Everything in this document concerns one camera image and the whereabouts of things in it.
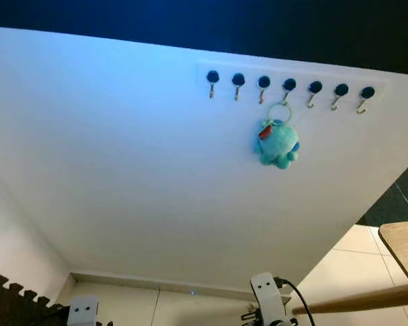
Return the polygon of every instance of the tile floor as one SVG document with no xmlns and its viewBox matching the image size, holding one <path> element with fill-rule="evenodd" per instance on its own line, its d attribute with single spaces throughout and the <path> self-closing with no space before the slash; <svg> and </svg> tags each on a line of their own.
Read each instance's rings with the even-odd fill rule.
<svg viewBox="0 0 408 326">
<path fill-rule="evenodd" d="M 363 291 L 408 283 L 393 257 L 377 236 L 377 228 L 355 225 L 307 275 L 299 289 L 309 303 Z M 248 311 L 247 301 L 188 295 L 115 285 L 76 283 L 71 297 L 95 294 L 99 298 L 98 320 L 115 326 L 241 326 L 240 315 Z M 59 302 L 68 304 L 69 298 Z M 300 301 L 287 304 L 289 312 Z M 309 325 L 297 316 L 300 326 Z M 408 326 L 408 306 L 315 314 L 317 326 Z"/>
</svg>

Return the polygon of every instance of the black cable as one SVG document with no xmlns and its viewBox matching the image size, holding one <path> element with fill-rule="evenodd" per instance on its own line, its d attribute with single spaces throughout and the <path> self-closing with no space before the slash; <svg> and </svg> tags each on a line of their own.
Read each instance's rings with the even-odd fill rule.
<svg viewBox="0 0 408 326">
<path fill-rule="evenodd" d="M 308 318 L 310 319 L 310 323 L 311 323 L 311 326 L 316 326 L 316 324 L 314 323 L 314 320 L 313 320 L 313 315 L 311 314 L 311 311 L 310 311 L 310 309 L 308 308 L 308 305 L 307 305 L 307 302 L 305 301 L 305 299 L 304 299 L 304 297 L 302 296 L 302 294 L 301 294 L 301 292 L 294 286 L 294 284 L 292 283 L 292 282 L 290 282 L 289 280 L 285 280 L 284 278 L 279 278 L 279 277 L 275 277 L 275 279 L 277 279 L 277 280 L 275 280 L 275 283 L 277 283 L 277 282 L 283 282 L 283 284 L 287 284 L 287 285 L 289 285 L 295 292 L 296 292 L 296 294 L 299 296 L 299 299 L 301 299 L 301 301 L 302 301 L 302 303 L 303 303 L 303 305 L 304 305 L 304 308 L 305 308 L 305 311 L 307 312 L 307 314 L 308 314 Z"/>
</svg>

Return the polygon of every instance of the turquoise plush toy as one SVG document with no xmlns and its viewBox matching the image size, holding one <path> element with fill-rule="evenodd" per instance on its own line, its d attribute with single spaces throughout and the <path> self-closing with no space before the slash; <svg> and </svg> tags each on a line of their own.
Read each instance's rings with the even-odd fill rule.
<svg viewBox="0 0 408 326">
<path fill-rule="evenodd" d="M 290 115 L 285 122 L 270 118 L 269 112 L 276 106 L 286 107 L 289 110 Z M 275 165 L 285 169 L 290 166 L 292 161 L 298 159 L 299 137 L 296 130 L 287 125 L 291 115 L 290 107 L 281 103 L 269 108 L 268 119 L 263 122 L 264 128 L 258 135 L 256 148 L 263 165 Z"/>
</svg>

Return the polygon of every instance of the white wall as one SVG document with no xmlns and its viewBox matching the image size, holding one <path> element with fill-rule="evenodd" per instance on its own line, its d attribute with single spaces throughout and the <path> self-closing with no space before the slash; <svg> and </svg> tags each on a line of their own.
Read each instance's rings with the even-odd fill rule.
<svg viewBox="0 0 408 326">
<path fill-rule="evenodd" d="M 239 101 L 228 74 L 209 99 L 203 61 L 248 71 Z M 263 71 L 279 86 L 260 106 Z M 292 75 L 301 149 L 278 170 L 252 143 Z M 388 88 L 366 114 L 356 88 L 332 112 L 354 80 Z M 299 282 L 407 167 L 408 75 L 0 29 L 0 177 L 73 270 Z"/>
<path fill-rule="evenodd" d="M 0 274 L 54 302 L 68 272 L 0 182 Z"/>
</svg>

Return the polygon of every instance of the keychain ring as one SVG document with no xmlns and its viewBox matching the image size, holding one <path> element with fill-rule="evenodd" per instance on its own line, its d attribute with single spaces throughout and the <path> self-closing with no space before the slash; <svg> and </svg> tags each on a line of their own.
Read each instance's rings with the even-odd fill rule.
<svg viewBox="0 0 408 326">
<path fill-rule="evenodd" d="M 280 119 L 274 119 L 274 118 L 271 117 L 272 110 L 273 109 L 278 109 L 280 107 L 283 107 L 283 108 L 287 109 L 287 111 L 288 111 L 288 118 L 286 119 L 286 121 L 282 121 Z M 290 121 L 291 118 L 292 118 L 292 108 L 290 107 L 290 105 L 288 103 L 285 103 L 285 104 L 283 104 L 281 102 L 274 103 L 267 109 L 267 119 L 271 120 L 274 124 L 286 124 L 287 122 Z"/>
</svg>

